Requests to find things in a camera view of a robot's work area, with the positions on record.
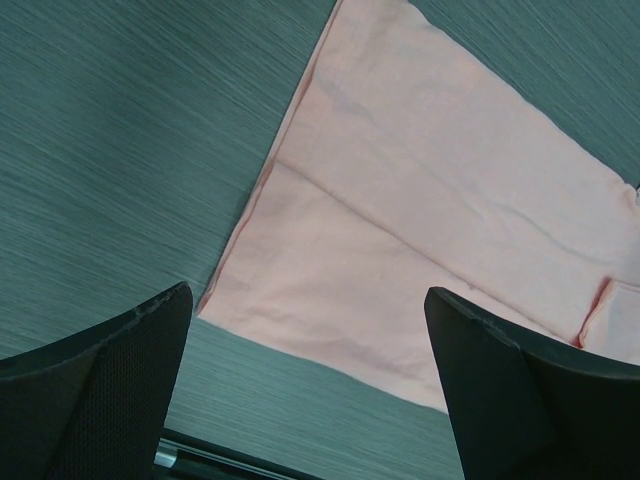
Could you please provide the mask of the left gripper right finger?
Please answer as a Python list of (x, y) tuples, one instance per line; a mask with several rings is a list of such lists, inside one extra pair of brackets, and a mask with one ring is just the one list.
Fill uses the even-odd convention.
[(428, 290), (430, 343), (467, 479), (636, 479), (639, 369)]

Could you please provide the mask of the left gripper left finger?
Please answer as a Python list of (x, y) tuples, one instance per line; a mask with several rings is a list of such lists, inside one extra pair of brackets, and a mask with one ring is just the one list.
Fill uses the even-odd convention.
[(151, 478), (192, 309), (191, 288), (181, 282), (3, 359), (2, 478)]

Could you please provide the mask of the salmon pink t shirt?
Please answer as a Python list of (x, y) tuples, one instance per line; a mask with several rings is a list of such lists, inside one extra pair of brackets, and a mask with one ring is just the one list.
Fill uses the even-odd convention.
[(410, 3), (341, 1), (198, 314), (440, 410), (433, 286), (637, 363), (637, 194)]

